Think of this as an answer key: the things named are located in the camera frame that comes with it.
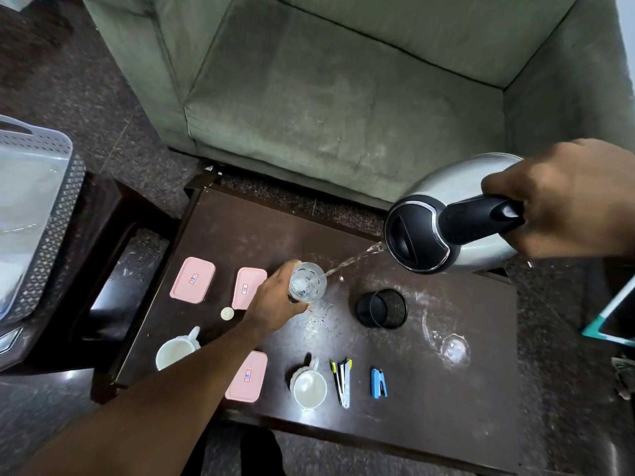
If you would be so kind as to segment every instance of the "sofa seat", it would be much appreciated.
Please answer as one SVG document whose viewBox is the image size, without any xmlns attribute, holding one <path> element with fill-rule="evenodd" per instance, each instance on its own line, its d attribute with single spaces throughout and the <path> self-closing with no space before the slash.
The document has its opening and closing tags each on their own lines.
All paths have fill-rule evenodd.
<svg viewBox="0 0 635 476">
<path fill-rule="evenodd" d="M 501 89 L 276 0 L 233 0 L 185 111 L 211 158 L 378 207 L 505 150 Z"/>
</svg>

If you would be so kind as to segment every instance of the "blue stapler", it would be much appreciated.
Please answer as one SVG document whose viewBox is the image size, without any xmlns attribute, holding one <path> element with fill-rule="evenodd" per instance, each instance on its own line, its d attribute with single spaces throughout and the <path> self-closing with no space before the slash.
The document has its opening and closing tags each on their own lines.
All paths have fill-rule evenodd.
<svg viewBox="0 0 635 476">
<path fill-rule="evenodd" d="M 384 393 L 384 397 L 388 397 L 386 392 L 386 379 L 384 379 L 384 372 L 381 369 L 370 370 L 370 393 L 375 399 L 379 399 Z"/>
</svg>

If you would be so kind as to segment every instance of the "mug handle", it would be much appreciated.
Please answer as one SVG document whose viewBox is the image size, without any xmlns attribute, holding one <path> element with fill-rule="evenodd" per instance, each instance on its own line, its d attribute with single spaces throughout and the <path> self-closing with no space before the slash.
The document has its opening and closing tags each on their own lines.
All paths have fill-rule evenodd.
<svg viewBox="0 0 635 476">
<path fill-rule="evenodd" d="M 201 332 L 201 328 L 199 326 L 196 326 L 194 329 L 192 329 L 190 331 L 190 333 L 187 335 L 187 339 L 190 342 L 194 342 L 196 340 L 196 338 L 198 337 L 198 334 Z"/>
</svg>

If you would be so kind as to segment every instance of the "floor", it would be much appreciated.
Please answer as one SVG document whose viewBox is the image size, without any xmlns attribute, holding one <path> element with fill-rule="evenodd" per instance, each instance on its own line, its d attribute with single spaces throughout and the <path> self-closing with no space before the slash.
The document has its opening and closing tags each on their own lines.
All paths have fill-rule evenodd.
<svg viewBox="0 0 635 476">
<path fill-rule="evenodd" d="M 179 216 L 184 183 L 206 163 L 167 151 L 80 0 L 37 0 L 21 15 L 0 8 L 0 113 L 70 136 L 93 172 L 113 175 Z M 236 190 L 378 233 L 381 214 L 233 173 Z M 635 473 L 632 408 L 614 390 L 620 348 L 579 328 L 607 300 L 600 261 L 507 265 L 519 290 L 519 469 L 522 475 Z M 0 376 L 0 473 L 96 408 L 91 370 Z M 205 474 L 239 474 L 242 427 L 210 433 Z M 457 475 L 432 464 L 277 433 L 287 474 Z"/>
</svg>

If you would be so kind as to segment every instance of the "kettle lid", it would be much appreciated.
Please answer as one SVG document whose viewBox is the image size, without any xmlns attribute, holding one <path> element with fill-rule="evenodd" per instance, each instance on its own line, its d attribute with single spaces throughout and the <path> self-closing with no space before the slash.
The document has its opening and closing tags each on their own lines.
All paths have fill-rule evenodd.
<svg viewBox="0 0 635 476">
<path fill-rule="evenodd" d="M 414 272 L 444 270 L 459 247 L 449 244 L 438 227 L 445 205 L 427 195 L 410 195 L 393 205 L 384 225 L 386 246 L 401 265 Z"/>
</svg>

